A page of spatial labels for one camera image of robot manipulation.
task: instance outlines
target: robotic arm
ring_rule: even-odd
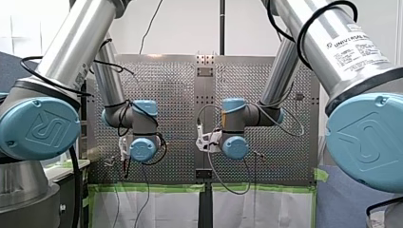
[[[74,5],[36,69],[45,79],[18,80],[0,106],[1,153],[16,160],[40,161],[64,153],[75,143],[81,126],[74,92],[82,94],[77,90],[97,53],[97,60],[114,63],[111,44],[99,46],[126,5],[120,0],[83,0]],[[114,68],[96,64],[94,70],[106,106],[103,121],[132,128],[131,158],[151,160],[160,146],[156,102],[127,101]]]
[[[373,88],[400,79],[403,68],[394,66],[340,7],[351,7],[357,17],[356,7],[350,2],[268,2],[271,13],[281,17],[291,35],[281,44],[260,98],[260,107],[264,108],[256,109],[242,98],[225,99],[223,130],[205,135],[199,131],[198,147],[204,152],[221,150],[229,158],[243,159],[248,153],[244,127],[281,123],[281,107],[273,103],[286,94],[301,59],[330,96],[326,141],[338,166],[354,180],[374,189],[403,192],[403,142],[398,137],[403,134],[399,119],[403,115],[403,96],[372,92]],[[263,111],[271,118],[262,115]]]
[[[26,67],[32,76],[18,80],[7,97],[0,94],[0,219],[4,227],[59,226],[59,187],[48,183],[39,161],[61,155],[75,144],[81,131],[77,94],[88,95],[80,88],[97,53],[97,60],[114,62],[110,44],[100,46],[127,4],[123,0],[77,1],[39,66]],[[115,69],[102,65],[94,69],[106,106],[103,121],[132,128],[131,159],[151,160],[160,146],[156,102],[126,101]],[[76,225],[80,174],[77,162],[73,166]],[[33,216],[37,211],[46,217]]]

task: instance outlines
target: perforated metal panel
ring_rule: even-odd
[[[204,93],[208,95],[208,102],[214,101],[216,105],[221,105],[221,100],[227,97],[244,97],[249,102],[256,102],[264,89],[274,58],[216,57],[214,65],[211,62],[209,65],[215,69],[213,80],[198,78],[201,61],[196,56],[120,55],[117,60],[136,73],[136,78],[122,74],[127,99],[157,101],[159,131],[169,143],[168,155],[163,162],[147,168],[149,180],[156,183],[194,183],[195,169],[209,167],[204,154],[195,146],[195,114],[198,111],[195,108],[199,109],[202,105],[200,91],[208,91]],[[303,93],[303,101],[294,99],[296,92]],[[88,118],[95,122],[92,134],[95,134],[99,158],[91,166],[89,180],[110,182],[122,178],[120,171],[110,172],[110,168],[104,166],[105,159],[120,156],[117,130],[101,122],[103,103],[99,93],[95,93],[94,111],[88,111]],[[318,83],[304,68],[298,73],[285,107],[297,113],[306,134],[293,138],[278,127],[247,128],[246,139],[252,150],[264,153],[268,158],[266,162],[257,162],[257,182],[308,185],[313,181],[312,167],[316,166],[317,155],[317,98]],[[205,116],[207,121],[219,116],[218,112],[207,113],[211,113]],[[298,131],[298,125],[290,118],[285,119],[284,126],[290,131]],[[214,155],[213,161],[224,181],[247,181],[242,162],[231,161],[222,154]],[[254,171],[253,156],[248,158],[248,163]],[[137,163],[133,162],[130,170],[129,181],[143,181]]]
[[[148,178],[157,183],[194,182],[194,60],[187,58],[150,58],[146,56],[118,57],[119,64],[134,71],[133,78],[122,73],[125,97],[130,100],[150,99],[157,101],[159,132],[168,142],[168,154],[162,162],[147,167]],[[101,119],[104,109],[101,96],[96,92],[95,127],[100,159],[91,169],[92,182],[119,180],[118,172],[108,172],[103,160],[112,156],[119,157],[117,129],[105,126]],[[156,159],[163,153],[161,149]],[[142,181],[143,174],[139,164],[131,163],[127,181]]]

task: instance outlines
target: universal robots logo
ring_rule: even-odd
[[[51,147],[59,147],[70,121],[48,111],[41,111],[29,129],[27,140]]]

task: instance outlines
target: metal bracket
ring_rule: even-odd
[[[211,169],[196,169],[196,179],[212,179],[213,172]]]
[[[198,77],[213,77],[212,67],[198,67]]]

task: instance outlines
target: wire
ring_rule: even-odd
[[[311,18],[305,24],[302,26],[299,36],[297,38],[297,52],[299,59],[301,62],[306,65],[308,68],[311,68],[311,65],[308,63],[308,61],[305,59],[305,57],[302,54],[302,40],[305,38],[306,32],[308,31],[308,28],[316,21],[318,17],[320,17],[323,13],[325,13],[327,10],[331,10],[333,7],[338,6],[338,5],[345,5],[350,7],[353,10],[354,13],[354,21],[356,22],[358,20],[358,8],[355,6],[354,3],[345,1],[345,0],[338,0],[335,2],[329,3],[327,6],[318,9],[317,11],[312,14]]]
[[[284,94],[286,93],[287,95],[285,95],[285,97],[284,97],[284,96],[281,96],[281,97],[282,97],[281,100],[279,100],[278,102],[272,103],[272,104],[268,104],[268,105],[266,105],[266,104],[259,104],[259,106],[261,106],[261,107],[274,107],[274,106],[277,106],[277,105],[281,105],[283,102],[285,102],[285,101],[288,99],[288,97],[290,97],[290,94],[291,94],[291,91],[293,90],[293,88],[294,88],[294,82],[293,82],[293,83],[291,84],[291,86],[287,89],[287,91],[284,92]]]
[[[249,183],[248,183],[248,187],[246,188],[246,190],[239,193],[239,192],[236,192],[236,191],[234,191],[234,190],[231,190],[231,189],[222,181],[222,179],[220,178],[220,176],[217,174],[216,169],[214,168],[213,162],[211,161],[210,153],[207,153],[207,158],[208,158],[208,162],[210,162],[210,166],[211,166],[211,169],[213,170],[214,175],[216,175],[217,180],[219,180],[219,182],[220,182],[220,184],[222,185],[222,187],[224,187],[228,192],[233,193],[233,194],[235,194],[235,195],[239,195],[239,196],[245,195],[246,193],[249,192],[249,189],[251,188],[252,177],[251,177],[251,172],[250,172],[250,170],[249,170],[248,163],[246,162],[245,159],[243,159],[243,163],[245,164],[246,171],[247,171],[247,173],[248,173]]]
[[[156,161],[154,161],[152,163],[142,162],[143,165],[151,166],[151,165],[155,165],[155,164],[160,163],[163,160],[163,158],[165,157],[166,153],[168,152],[168,145],[166,144],[166,141],[163,138],[163,134],[161,134],[160,132],[157,132],[157,136],[160,138],[161,146],[164,147],[163,155],[159,159],[157,159]]]
[[[118,201],[118,209],[117,209],[117,211],[116,211],[115,220],[113,221],[113,226],[112,226],[112,228],[115,228],[115,226],[116,226],[116,221],[118,220],[119,213],[120,213],[121,199],[119,198],[118,189],[116,188],[116,185],[115,185],[113,188],[114,188],[114,190],[115,190],[116,200]]]
[[[125,133],[121,133],[121,127],[124,127],[124,119],[125,115],[127,113],[127,110],[131,107],[131,102],[127,100],[127,106],[125,108],[122,108],[121,111],[119,112],[119,123],[118,123],[118,136],[123,137],[128,133],[128,128],[125,130]]]
[[[142,211],[144,210],[144,208],[146,207],[146,205],[148,204],[148,202],[150,200],[150,183],[148,182],[147,174],[145,173],[145,170],[144,170],[144,165],[142,165],[142,172],[143,172],[145,183],[147,184],[147,200],[145,201],[142,209],[140,209],[139,214],[137,214],[136,221],[134,222],[134,228],[137,227],[137,222],[139,221],[139,217],[142,214]]]
[[[292,36],[290,36],[289,34],[287,34],[287,32],[281,30],[281,28],[279,28],[279,26],[276,24],[276,20],[273,16],[272,9],[271,9],[271,0],[268,1],[268,5],[267,5],[267,17],[269,18],[270,24],[272,24],[272,26],[276,30],[276,32],[281,34],[283,37],[289,39],[290,41],[294,42],[294,38]]]
[[[197,124],[200,124],[200,123],[201,123],[201,114],[202,114],[202,112],[203,112],[207,107],[209,107],[209,106],[215,107],[216,109],[221,110],[221,107],[218,106],[218,105],[215,105],[215,104],[206,104],[205,106],[203,106],[203,107],[199,110],[198,119],[197,119]]]
[[[125,133],[121,133],[121,127],[124,127],[123,121],[124,121],[124,119],[125,119],[125,115],[126,115],[126,113],[127,113],[127,110],[128,110],[131,106],[135,106],[137,109],[139,109],[141,112],[143,112],[143,114],[144,114],[145,116],[147,116],[148,118],[150,118],[150,119],[152,120],[152,122],[154,122],[154,124],[156,125],[156,127],[159,126],[157,120],[156,120],[153,116],[151,116],[148,112],[146,112],[145,110],[143,110],[142,108],[140,108],[138,105],[136,105],[135,103],[133,103],[133,102],[131,102],[131,101],[129,101],[129,100],[126,100],[126,102],[127,102],[127,106],[126,106],[124,109],[121,109],[121,111],[120,111],[120,113],[119,113],[119,124],[118,124],[118,136],[119,136],[119,137],[123,137],[123,136],[125,136],[125,135],[128,133],[128,130],[129,130],[129,129],[127,129],[127,130],[125,131]]]
[[[31,69],[29,66],[27,66],[26,61],[38,60],[38,59],[43,59],[43,56],[29,56],[29,57],[23,58],[23,59],[21,59],[20,65],[21,65],[21,67],[23,67],[23,69],[26,70],[28,73],[32,74],[33,76],[38,77],[39,79],[41,79],[42,81],[44,81],[45,83],[47,83],[47,84],[49,84],[49,85],[51,85],[51,86],[55,86],[55,87],[61,88],[61,89],[63,89],[63,90],[66,90],[66,91],[69,91],[69,92],[73,92],[73,93],[76,93],[76,94],[80,94],[80,95],[86,96],[86,97],[92,96],[90,93],[82,92],[82,91],[79,91],[79,90],[74,90],[74,89],[72,89],[72,88],[69,88],[69,87],[66,87],[66,86],[63,86],[63,85],[56,84],[56,83],[52,82],[50,79],[48,79],[47,77],[44,77],[44,76],[40,75],[40,74],[37,73],[35,70],[33,70],[33,69]]]
[[[82,183],[81,183],[80,167],[78,165],[78,159],[75,153],[74,146],[71,146],[71,148],[68,151],[71,157],[71,163],[73,165],[73,176],[74,176],[74,213],[71,227],[77,228],[80,218]]]
[[[143,36],[142,45],[140,46],[140,51],[139,51],[140,54],[142,54],[142,52],[143,52],[145,37],[148,35],[148,32],[151,30],[152,23],[154,22],[154,19],[155,19],[155,17],[157,16],[157,13],[158,13],[158,11],[160,10],[160,6],[161,6],[162,3],[163,3],[163,0],[161,0],[160,3],[158,4],[158,7],[157,7],[157,9],[155,10],[154,15],[152,16],[151,21],[150,21],[150,23],[149,23],[149,25],[148,25],[148,29],[147,29],[147,31],[145,32],[144,36]]]
[[[125,176],[124,176],[125,179],[128,178],[128,171],[130,170],[130,164],[131,164],[131,159],[128,160],[128,164],[127,164],[127,168],[126,168]]]
[[[389,200],[374,204],[372,206],[369,206],[367,208],[367,210],[366,210],[367,217],[369,217],[371,215],[371,211],[373,211],[376,208],[388,206],[388,205],[399,203],[399,202],[403,202],[403,197],[395,198],[395,199],[389,199]]]
[[[303,124],[299,121],[299,119],[294,114],[292,114],[290,111],[288,111],[287,108],[283,107],[282,109],[299,124],[299,126],[300,126],[299,134],[294,134],[294,133],[288,131],[287,129],[285,129],[280,123],[276,122],[269,114],[267,114],[260,105],[254,104],[254,103],[248,103],[248,104],[255,106],[261,113],[263,113],[263,115],[265,117],[267,117],[271,122],[273,122],[273,124],[278,126],[282,131],[284,131],[288,135],[293,136],[293,137],[301,137],[305,134],[305,129],[304,129]]]

